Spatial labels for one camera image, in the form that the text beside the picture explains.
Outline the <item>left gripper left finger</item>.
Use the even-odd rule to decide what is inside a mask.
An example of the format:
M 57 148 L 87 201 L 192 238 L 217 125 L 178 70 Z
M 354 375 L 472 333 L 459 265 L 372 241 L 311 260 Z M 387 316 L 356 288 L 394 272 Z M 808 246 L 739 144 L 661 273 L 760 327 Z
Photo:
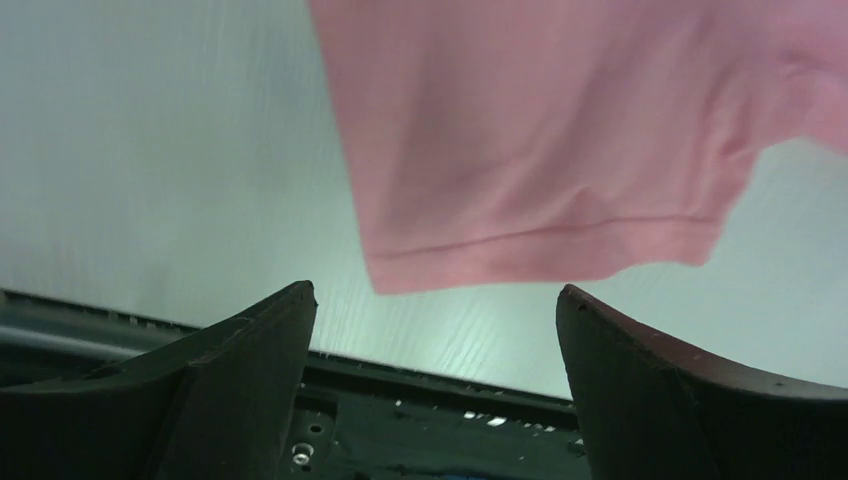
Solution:
M 78 378 L 1 390 L 5 479 L 275 479 L 317 303 L 293 283 Z

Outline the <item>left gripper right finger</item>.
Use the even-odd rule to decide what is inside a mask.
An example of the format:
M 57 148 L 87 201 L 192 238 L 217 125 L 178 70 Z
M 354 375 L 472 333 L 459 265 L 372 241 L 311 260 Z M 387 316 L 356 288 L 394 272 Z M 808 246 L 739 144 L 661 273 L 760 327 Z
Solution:
M 847 392 L 752 368 L 567 285 L 559 345 L 596 479 L 843 479 Z

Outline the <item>pink t shirt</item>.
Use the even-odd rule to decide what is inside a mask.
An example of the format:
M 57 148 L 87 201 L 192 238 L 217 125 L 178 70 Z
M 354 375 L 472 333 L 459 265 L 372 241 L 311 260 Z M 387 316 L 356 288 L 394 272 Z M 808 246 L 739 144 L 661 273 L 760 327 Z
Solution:
M 843 1 L 313 1 L 381 294 L 704 264 L 761 152 L 847 146 Z

